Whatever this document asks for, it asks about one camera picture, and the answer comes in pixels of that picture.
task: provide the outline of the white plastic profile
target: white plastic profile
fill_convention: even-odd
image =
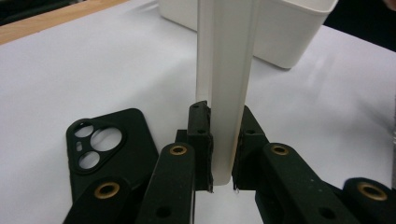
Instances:
[[[215,185],[230,181],[248,89],[260,0],[200,0],[197,100],[211,102]]]

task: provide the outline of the white box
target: white box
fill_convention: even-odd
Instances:
[[[254,56],[282,68],[300,60],[338,0],[262,0]],[[197,30],[198,0],[159,0],[160,13]]]

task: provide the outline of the white table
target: white table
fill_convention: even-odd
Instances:
[[[0,223],[60,223],[72,205],[65,131],[135,107],[157,148],[186,129],[196,33],[127,2],[0,46]],[[321,27],[291,70],[254,59],[247,105],[325,181],[390,187],[396,54]],[[254,192],[198,192],[196,223],[262,223]]]

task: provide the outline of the hole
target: hole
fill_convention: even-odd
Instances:
[[[96,188],[94,195],[98,199],[108,199],[116,195],[119,190],[120,185],[116,182],[106,182]]]
[[[384,190],[366,182],[359,183],[358,190],[364,196],[376,201],[385,201],[388,198],[388,195],[384,192]]]
[[[286,156],[289,154],[289,150],[285,147],[280,147],[280,146],[276,146],[276,147],[272,147],[271,150],[280,156]]]
[[[332,209],[327,207],[320,207],[318,210],[323,217],[327,219],[335,219],[335,213]]]
[[[76,142],[76,150],[81,151],[82,150],[82,144],[81,142]]]
[[[76,128],[75,136],[76,137],[86,137],[93,132],[93,126],[89,123],[80,123]]]
[[[98,130],[92,135],[91,146],[98,151],[109,151],[120,143],[121,138],[121,131],[116,128]]]
[[[175,147],[171,147],[170,149],[170,153],[175,156],[183,155],[186,152],[187,152],[187,148],[183,146],[175,146]]]
[[[100,156],[97,152],[89,151],[79,158],[78,165],[82,169],[87,170],[95,166],[99,162],[99,160],[100,160]]]
[[[102,187],[100,190],[99,190],[99,192],[101,193],[101,194],[108,194],[109,192],[111,192],[111,191],[113,191],[114,190],[114,186],[104,186],[104,187]]]
[[[156,212],[157,217],[160,217],[160,218],[170,217],[171,214],[172,214],[172,211],[171,211],[170,207],[168,207],[168,206],[159,207]]]

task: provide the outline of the wooden edge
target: wooden edge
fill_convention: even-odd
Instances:
[[[63,7],[22,21],[15,21],[0,26],[0,45],[90,15],[108,7],[114,7],[127,1],[128,0],[87,0],[69,7]]]

